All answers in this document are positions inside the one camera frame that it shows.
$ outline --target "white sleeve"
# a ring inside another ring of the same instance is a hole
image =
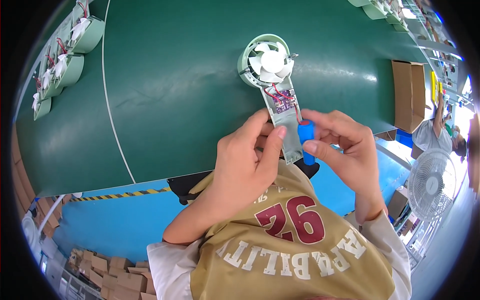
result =
[[[192,300],[190,273],[199,259],[200,240],[189,246],[167,242],[147,246],[148,262],[158,300]]]
[[[362,235],[385,256],[392,266],[395,291],[389,300],[405,300],[412,296],[410,260],[405,245],[383,211],[375,220],[363,223]]]

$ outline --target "white letter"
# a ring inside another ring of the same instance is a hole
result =
[[[292,272],[290,271],[290,264],[288,263],[288,259],[290,258],[290,254],[280,253],[280,256],[282,256],[282,264],[283,264],[283,269],[282,269],[282,272],[280,272],[280,275],[282,275],[282,276],[292,276]]]
[[[235,253],[232,255],[232,257],[230,258],[230,253],[227,253],[225,255],[225,257],[223,258],[224,261],[226,261],[227,263],[231,264],[231,265],[234,265],[236,266],[237,268],[239,267],[240,263],[241,263],[241,259],[240,258],[240,255],[241,253],[243,252],[243,250],[245,250],[245,248],[248,246],[248,243],[245,243],[244,241],[240,241],[239,242],[239,247],[237,248],[237,250],[235,251]]]
[[[252,264],[255,258],[257,257],[257,253],[262,249],[262,247],[252,246],[252,251],[247,259],[247,262],[241,267],[244,270],[250,271],[252,269]]]
[[[332,268],[332,265],[330,263],[330,258],[326,253],[312,252],[312,257],[317,262],[317,265],[320,269],[321,277],[335,273],[335,270]]]
[[[227,242],[225,242],[225,244],[223,244],[222,248],[215,251],[215,253],[218,254],[218,256],[222,257],[223,252],[225,252],[225,250],[227,249],[228,243],[230,243],[231,240],[232,239],[227,240]]]
[[[336,255],[336,258],[333,259],[333,264],[340,272],[350,268],[350,264],[345,260],[342,254],[340,254],[337,247],[333,247],[330,251]]]
[[[293,271],[299,279],[310,279],[310,274],[308,274],[308,256],[308,252],[297,253],[292,256]]]
[[[345,239],[340,240],[338,244],[336,245],[339,249],[345,249],[346,251],[350,252],[351,254],[355,255],[356,259],[359,259],[360,256],[367,250],[365,246],[360,245],[359,241],[357,240],[357,237],[355,234],[353,234],[353,230],[349,230],[345,237],[348,240],[345,241]]]
[[[265,256],[265,254],[270,254],[270,258],[268,259],[267,267],[264,269],[264,274],[275,275],[276,258],[280,255],[280,252],[263,248],[260,256]]]

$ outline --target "fingernail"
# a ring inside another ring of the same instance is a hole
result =
[[[310,154],[315,153],[317,151],[317,143],[311,140],[305,141],[302,147],[306,152]]]
[[[287,135],[287,128],[285,126],[280,126],[280,129],[278,129],[278,136],[281,139],[284,139],[285,135]]]

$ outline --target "fan grille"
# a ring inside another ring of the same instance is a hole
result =
[[[453,201],[455,167],[447,152],[429,149],[413,164],[408,179],[408,202],[423,221],[439,218]]]

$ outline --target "worker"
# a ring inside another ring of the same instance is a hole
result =
[[[413,143],[423,151],[432,148],[440,148],[450,154],[452,151],[465,158],[467,154],[467,142],[459,133],[459,130],[452,132],[452,136],[448,134],[442,120],[444,115],[444,101],[440,99],[435,118],[433,120],[425,120],[413,132]]]
[[[372,131],[339,111],[301,114],[315,124],[303,149],[355,192],[362,233],[279,159],[287,129],[262,109],[218,142],[215,170],[190,190],[201,193],[148,245],[158,299],[410,298],[408,254],[380,191]]]

